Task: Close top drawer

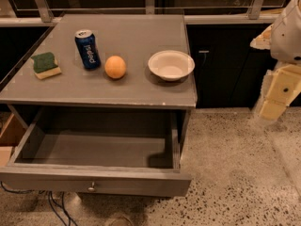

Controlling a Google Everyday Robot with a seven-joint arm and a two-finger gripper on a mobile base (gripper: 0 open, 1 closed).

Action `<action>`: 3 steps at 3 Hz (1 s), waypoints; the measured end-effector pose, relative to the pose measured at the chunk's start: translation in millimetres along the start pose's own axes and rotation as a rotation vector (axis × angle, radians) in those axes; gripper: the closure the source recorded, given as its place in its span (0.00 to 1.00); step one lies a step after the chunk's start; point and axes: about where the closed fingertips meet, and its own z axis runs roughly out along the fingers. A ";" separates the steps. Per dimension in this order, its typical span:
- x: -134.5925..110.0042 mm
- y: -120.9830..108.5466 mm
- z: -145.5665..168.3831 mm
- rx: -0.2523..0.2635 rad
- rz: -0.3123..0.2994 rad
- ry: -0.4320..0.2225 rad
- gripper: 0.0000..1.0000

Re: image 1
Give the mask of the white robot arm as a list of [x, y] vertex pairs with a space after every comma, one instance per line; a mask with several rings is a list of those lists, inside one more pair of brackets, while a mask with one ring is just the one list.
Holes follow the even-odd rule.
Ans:
[[256, 107], [260, 118], [276, 121], [301, 91], [301, 0], [291, 0], [250, 46], [269, 50], [277, 61], [262, 81]]

